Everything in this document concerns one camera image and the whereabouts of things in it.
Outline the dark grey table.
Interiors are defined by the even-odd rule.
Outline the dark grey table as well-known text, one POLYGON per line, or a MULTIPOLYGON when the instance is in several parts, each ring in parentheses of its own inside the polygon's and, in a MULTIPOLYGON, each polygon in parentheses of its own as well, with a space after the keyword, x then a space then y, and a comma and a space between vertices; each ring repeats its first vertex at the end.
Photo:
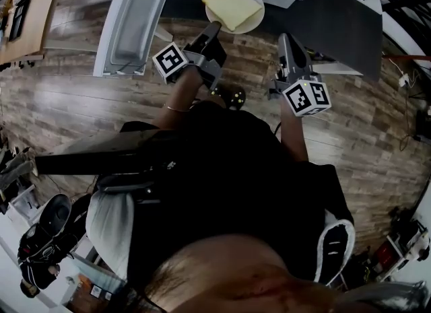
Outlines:
MULTIPOLYGON (((167 0, 165 18, 207 20, 197 2, 181 7, 167 0)), ((279 36, 291 33, 305 47, 323 53, 369 79, 378 80, 383 42, 382 15, 356 0, 295 0, 287 8, 265 5, 257 31, 279 36)))

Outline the bread slice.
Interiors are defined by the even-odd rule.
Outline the bread slice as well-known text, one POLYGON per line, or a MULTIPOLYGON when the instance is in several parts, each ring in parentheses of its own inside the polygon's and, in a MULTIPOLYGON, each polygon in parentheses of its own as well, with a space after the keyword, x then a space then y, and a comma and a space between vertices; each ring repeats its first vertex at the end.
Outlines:
POLYGON ((202 2, 229 31, 235 31, 239 25, 262 9, 255 0, 202 0, 202 2))

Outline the black picture frame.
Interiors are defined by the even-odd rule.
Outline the black picture frame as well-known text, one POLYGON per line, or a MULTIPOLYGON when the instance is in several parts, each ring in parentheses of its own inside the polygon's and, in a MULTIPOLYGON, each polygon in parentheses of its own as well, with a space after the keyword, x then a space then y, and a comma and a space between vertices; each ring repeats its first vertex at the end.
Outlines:
POLYGON ((9 41, 15 40, 21 36, 30 2, 31 0, 13 0, 15 11, 12 17, 9 41))

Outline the light wooden desk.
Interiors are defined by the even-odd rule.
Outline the light wooden desk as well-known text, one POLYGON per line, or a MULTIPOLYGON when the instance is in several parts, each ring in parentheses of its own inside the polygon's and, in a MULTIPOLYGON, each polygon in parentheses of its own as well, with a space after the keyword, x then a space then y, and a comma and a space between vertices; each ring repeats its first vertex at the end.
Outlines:
POLYGON ((41 55, 46 49, 92 53, 98 50, 96 45, 88 42, 48 39, 56 6, 57 0, 30 0, 21 36, 0 46, 0 64, 25 61, 31 56, 41 55))

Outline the person's left leg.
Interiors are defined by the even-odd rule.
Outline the person's left leg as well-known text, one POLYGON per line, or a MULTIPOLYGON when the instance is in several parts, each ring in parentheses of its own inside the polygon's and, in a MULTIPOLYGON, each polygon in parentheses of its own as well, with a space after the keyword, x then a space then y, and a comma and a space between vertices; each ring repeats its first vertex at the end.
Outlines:
POLYGON ((224 102, 222 97, 217 95, 217 94, 208 95, 208 96, 204 97, 203 102, 212 102, 214 104, 221 106, 222 108, 226 108, 226 103, 224 102))

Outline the wooden coat rack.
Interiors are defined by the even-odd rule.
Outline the wooden coat rack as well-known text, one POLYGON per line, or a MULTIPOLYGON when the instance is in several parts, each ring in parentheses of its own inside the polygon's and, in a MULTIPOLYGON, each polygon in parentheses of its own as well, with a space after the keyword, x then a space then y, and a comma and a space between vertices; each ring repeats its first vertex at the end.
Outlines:
POLYGON ((431 56, 426 55, 382 55, 382 58, 431 62, 431 56))

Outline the black mounted phone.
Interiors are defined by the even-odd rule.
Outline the black mounted phone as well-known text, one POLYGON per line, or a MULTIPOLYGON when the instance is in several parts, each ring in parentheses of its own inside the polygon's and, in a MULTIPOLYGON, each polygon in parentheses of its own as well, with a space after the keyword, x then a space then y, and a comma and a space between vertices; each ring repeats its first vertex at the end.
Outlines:
POLYGON ((179 143, 172 131, 101 133, 55 147, 34 161, 41 174, 136 174, 173 160, 179 143))

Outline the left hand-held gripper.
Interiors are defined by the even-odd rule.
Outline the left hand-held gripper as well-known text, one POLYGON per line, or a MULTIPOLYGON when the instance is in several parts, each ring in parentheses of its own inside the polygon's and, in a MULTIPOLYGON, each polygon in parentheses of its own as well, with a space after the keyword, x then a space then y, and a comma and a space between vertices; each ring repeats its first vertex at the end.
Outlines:
POLYGON ((153 63, 164 82, 176 83, 184 69, 195 67, 207 89, 215 90, 226 60, 226 52, 217 38, 221 27, 220 22, 211 22, 183 49, 172 42, 154 55, 153 63))

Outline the person's black and white top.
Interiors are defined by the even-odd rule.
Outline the person's black and white top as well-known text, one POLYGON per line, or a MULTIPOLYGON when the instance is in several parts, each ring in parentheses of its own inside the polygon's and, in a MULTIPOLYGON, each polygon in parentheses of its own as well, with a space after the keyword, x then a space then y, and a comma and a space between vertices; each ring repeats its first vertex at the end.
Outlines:
POLYGON ((119 277, 148 282, 180 249, 226 234, 265 242, 300 279, 327 284, 345 266, 354 220, 334 166, 293 160, 267 123, 213 102, 192 107, 170 145, 149 188, 90 200, 86 233, 119 277))

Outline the black backpack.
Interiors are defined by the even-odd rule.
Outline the black backpack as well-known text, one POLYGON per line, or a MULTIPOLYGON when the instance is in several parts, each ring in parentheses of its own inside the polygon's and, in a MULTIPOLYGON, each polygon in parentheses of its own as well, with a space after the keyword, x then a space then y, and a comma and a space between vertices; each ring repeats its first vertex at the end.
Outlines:
POLYGON ((44 206, 38 222, 21 237, 18 265, 22 274, 20 289, 27 298, 35 298, 58 277, 60 263, 72 257, 86 233, 86 216, 91 195, 76 202, 57 194, 44 206))

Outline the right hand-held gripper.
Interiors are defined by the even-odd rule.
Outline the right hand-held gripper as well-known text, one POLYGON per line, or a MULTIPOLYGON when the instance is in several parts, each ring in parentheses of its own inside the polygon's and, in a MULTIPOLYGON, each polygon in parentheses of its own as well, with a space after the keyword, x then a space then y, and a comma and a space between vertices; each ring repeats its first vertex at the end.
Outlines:
POLYGON ((267 84, 269 100, 283 98, 295 116, 311 116, 331 107, 326 84, 312 71, 308 52, 292 34, 279 36, 278 57, 281 70, 267 84))

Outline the person's right forearm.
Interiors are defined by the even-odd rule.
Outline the person's right forearm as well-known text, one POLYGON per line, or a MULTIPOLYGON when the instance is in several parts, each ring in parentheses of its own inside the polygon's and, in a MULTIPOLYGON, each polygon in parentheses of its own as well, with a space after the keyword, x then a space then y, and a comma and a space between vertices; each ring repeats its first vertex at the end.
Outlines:
POLYGON ((281 144, 290 160, 307 162, 308 152, 304 140, 302 119, 294 115, 290 105, 280 102, 281 144))

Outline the person's left forearm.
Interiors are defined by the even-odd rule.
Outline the person's left forearm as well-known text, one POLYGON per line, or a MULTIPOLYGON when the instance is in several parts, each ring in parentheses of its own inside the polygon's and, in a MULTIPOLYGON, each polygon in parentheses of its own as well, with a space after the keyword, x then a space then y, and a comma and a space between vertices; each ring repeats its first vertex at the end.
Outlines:
POLYGON ((177 129, 185 121, 203 79, 195 66, 188 66, 175 83, 171 94, 153 125, 159 129, 177 129))

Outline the red panel box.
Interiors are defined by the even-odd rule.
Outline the red panel box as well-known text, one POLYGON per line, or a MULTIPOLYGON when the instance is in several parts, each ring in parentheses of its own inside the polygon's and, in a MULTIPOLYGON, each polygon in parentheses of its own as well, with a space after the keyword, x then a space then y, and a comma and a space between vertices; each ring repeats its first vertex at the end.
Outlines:
POLYGON ((388 241, 384 241, 372 256, 372 267, 378 274, 389 270, 400 256, 394 246, 388 241))

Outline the black metal railing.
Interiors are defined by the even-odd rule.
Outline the black metal railing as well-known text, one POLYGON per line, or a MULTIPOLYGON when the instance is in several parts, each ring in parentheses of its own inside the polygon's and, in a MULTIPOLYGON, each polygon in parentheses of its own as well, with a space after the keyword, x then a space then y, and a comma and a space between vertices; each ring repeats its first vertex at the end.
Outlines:
POLYGON ((405 54, 431 57, 431 0, 381 0, 383 32, 405 54))

